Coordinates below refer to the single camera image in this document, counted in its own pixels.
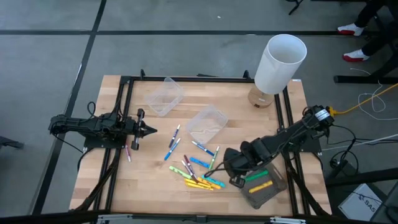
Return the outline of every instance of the gray floor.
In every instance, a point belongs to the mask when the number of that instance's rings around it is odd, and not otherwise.
[[[93,26],[100,1],[0,0],[0,29],[84,29]],[[108,1],[100,30],[334,30],[352,22],[361,3],[304,1],[292,16],[286,1]],[[388,17],[384,9],[383,17]],[[103,75],[194,76],[197,73],[240,77],[255,74],[261,53],[271,36],[140,35],[97,36],[76,101],[74,116],[86,117],[87,102],[96,100]],[[295,78],[303,80],[309,105],[331,105],[345,110],[357,103],[358,94],[377,85],[336,85],[333,75],[358,74],[350,68],[372,72],[391,55],[388,48],[364,63],[347,63],[341,55],[360,48],[364,37],[300,36],[308,55]],[[0,35],[0,135],[24,141],[25,148],[0,150],[0,217],[25,215],[53,138],[47,131],[51,116],[62,113],[72,89],[88,36]],[[382,98],[387,108],[380,118],[398,117],[398,90]],[[336,124],[352,129],[361,138],[395,134],[397,121],[376,121],[356,110],[339,116]],[[340,129],[331,130],[331,141],[349,139]],[[81,147],[83,138],[67,134],[67,141]],[[395,145],[359,146],[353,149],[360,172],[396,166]],[[325,174],[331,169],[325,151]],[[79,153],[64,146],[57,164],[44,212],[68,209],[76,178]],[[394,182],[376,184],[386,194]]]

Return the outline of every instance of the yellow marker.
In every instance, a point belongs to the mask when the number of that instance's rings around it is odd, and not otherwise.
[[[263,183],[261,185],[258,185],[257,187],[253,187],[252,189],[249,190],[249,193],[252,194],[252,193],[254,193],[256,191],[259,191],[259,190],[264,189],[264,188],[266,188],[268,186],[271,186],[272,184],[273,184],[272,180],[270,180],[270,181],[265,182],[265,183]]]
[[[221,189],[221,186],[220,186],[220,185],[216,185],[216,184],[214,184],[214,183],[211,183],[210,181],[207,181],[207,180],[205,180],[205,179],[203,179],[203,178],[201,178],[201,177],[198,177],[198,181],[201,182],[201,183],[203,183],[203,184],[210,185],[211,187],[214,187],[215,189]]]
[[[201,185],[202,187],[211,188],[211,186],[208,184],[196,183],[194,180],[189,180],[189,179],[185,179],[185,183],[197,184],[197,185]]]
[[[187,186],[189,186],[189,187],[196,187],[196,188],[205,189],[205,190],[213,190],[212,188],[202,187],[201,185],[191,184],[191,183],[189,183],[189,182],[186,182],[185,184],[186,184]]]

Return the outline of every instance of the person's foot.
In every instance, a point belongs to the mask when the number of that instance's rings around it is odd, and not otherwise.
[[[347,62],[363,62],[367,59],[369,59],[369,56],[363,54],[362,49],[355,50],[350,53],[345,53],[343,55],[343,60]]]
[[[343,35],[354,35],[360,36],[365,28],[357,27],[355,24],[350,24],[347,26],[341,26],[337,28],[337,31]]]

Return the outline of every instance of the green marker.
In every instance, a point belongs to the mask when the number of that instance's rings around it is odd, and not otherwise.
[[[213,163],[214,163],[214,160],[216,159],[216,156],[217,156],[217,153],[218,153],[218,150],[219,150],[219,149],[220,149],[220,147],[217,146],[216,153],[214,153],[214,156],[213,156],[213,158],[211,159],[211,163],[210,163],[209,169],[211,169],[211,168],[213,167]]]
[[[185,178],[187,178],[187,179],[192,179],[192,177],[191,177],[190,175],[188,175],[188,174],[186,174],[186,173],[180,171],[179,169],[175,168],[174,166],[169,166],[169,169],[170,169],[171,171],[174,171],[174,172],[180,174],[181,176],[183,176],[183,177],[185,177]]]
[[[262,177],[263,175],[267,175],[267,174],[268,174],[268,170],[265,170],[265,171],[263,171],[261,173],[258,173],[256,175],[253,175],[253,176],[250,176],[250,177],[246,177],[245,181],[249,182],[249,181],[252,181],[252,180],[256,180],[257,178]]]

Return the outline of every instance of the wooden table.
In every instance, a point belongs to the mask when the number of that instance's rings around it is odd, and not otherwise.
[[[104,76],[97,99],[96,115],[113,109],[119,79],[120,76],[116,75]],[[137,109],[143,108],[146,112],[144,121],[158,129],[158,132],[140,139],[139,150],[131,151],[131,162],[127,160],[125,150],[122,150],[112,212],[254,216],[292,214],[288,190],[277,194],[256,210],[245,201],[236,187],[228,183],[229,177],[224,171],[215,172],[212,177],[225,182],[226,188],[209,191],[186,187],[183,178],[169,170],[170,165],[185,170],[181,163],[184,154],[203,161],[211,160],[210,155],[191,143],[192,137],[185,130],[189,120],[208,104],[215,105],[228,117],[226,127],[206,145],[211,151],[220,146],[215,162],[219,164],[227,147],[239,150],[242,141],[252,141],[257,137],[276,133],[278,121],[274,103],[264,109],[253,107],[248,101],[248,93],[253,83],[179,82],[185,91],[183,100],[166,116],[160,118],[144,102],[144,95],[154,91],[160,84],[161,82],[134,82],[129,113],[135,118]],[[292,80],[288,90],[293,117],[298,121],[307,105],[301,81]],[[280,99],[284,110],[283,97],[280,96]],[[178,124],[181,124],[178,133],[178,138],[181,138],[180,144],[169,159],[164,161],[170,139]],[[94,149],[82,160],[70,208],[79,206],[97,184],[103,155],[104,149]],[[319,161],[313,154],[301,155],[305,183],[309,191],[322,208],[331,213]],[[282,157],[278,156],[272,163],[286,178]],[[207,171],[196,164],[192,166],[197,174],[202,175]],[[105,185],[100,208],[104,208],[107,191],[108,186]],[[302,212],[302,201],[297,186],[296,196],[299,210]]]

